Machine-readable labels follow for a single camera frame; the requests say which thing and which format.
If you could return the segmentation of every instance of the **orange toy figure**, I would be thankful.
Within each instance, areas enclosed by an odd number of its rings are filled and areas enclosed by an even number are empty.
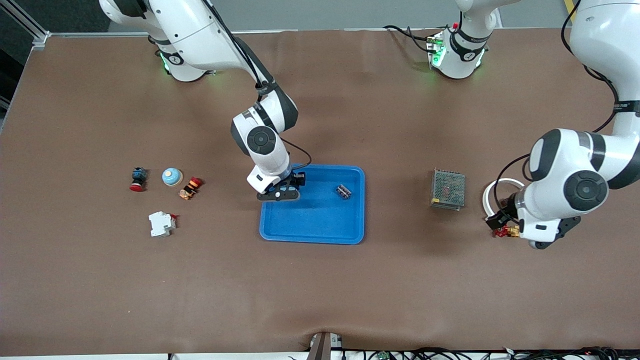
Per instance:
[[[197,192],[196,190],[198,190],[200,185],[202,185],[202,180],[198,179],[197,177],[192,177],[191,180],[189,180],[187,186],[180,190],[180,197],[182,197],[184,200],[189,200],[193,196],[193,194]]]

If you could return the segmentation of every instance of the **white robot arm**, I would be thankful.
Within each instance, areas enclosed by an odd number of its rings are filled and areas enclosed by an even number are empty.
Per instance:
[[[545,249],[599,208],[609,190],[640,179],[640,0],[582,0],[571,49],[617,92],[612,135],[554,129],[533,146],[534,180],[487,220],[493,229],[517,219],[520,237]]]
[[[429,62],[443,75],[463,79],[471,75],[485,51],[496,26],[494,10],[520,0],[456,0],[460,23],[436,34],[428,44]]]
[[[213,5],[207,0],[99,1],[115,22],[149,32],[178,80],[196,80],[210,70],[247,71],[256,82],[258,101],[231,124],[236,144],[255,162],[247,181],[259,200],[298,199],[305,174],[292,171],[278,135],[296,124],[298,109],[246,43],[231,34]]]

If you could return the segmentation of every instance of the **yellow tape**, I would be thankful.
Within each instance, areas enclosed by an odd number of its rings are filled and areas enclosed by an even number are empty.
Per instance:
[[[566,12],[571,13],[571,10],[573,10],[574,7],[573,0],[564,0],[564,5],[566,6]],[[573,13],[573,15],[571,16],[571,22],[573,23],[574,21],[575,13]]]

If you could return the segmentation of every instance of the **white ring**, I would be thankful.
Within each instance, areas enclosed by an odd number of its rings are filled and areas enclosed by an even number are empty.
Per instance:
[[[516,179],[510,179],[508,177],[503,177],[502,179],[498,180],[499,184],[512,184],[513,186],[517,187],[518,189],[522,189],[524,187],[524,184],[521,183],[520,181],[516,180]],[[492,217],[495,215],[495,212],[493,212],[493,209],[491,208],[491,202],[489,201],[489,194],[491,194],[491,189],[495,186],[495,181],[492,182],[491,184],[489,184],[489,186],[486,187],[486,189],[484,189],[484,193],[482,195],[482,206],[484,208],[484,212],[486,213],[486,217]]]

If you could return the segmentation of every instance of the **blue plastic bin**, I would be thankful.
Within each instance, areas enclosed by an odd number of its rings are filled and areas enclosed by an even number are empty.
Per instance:
[[[309,165],[296,201],[265,202],[260,235],[265,240],[354,245],[364,238],[364,172],[344,165]],[[335,189],[344,185],[351,198]]]

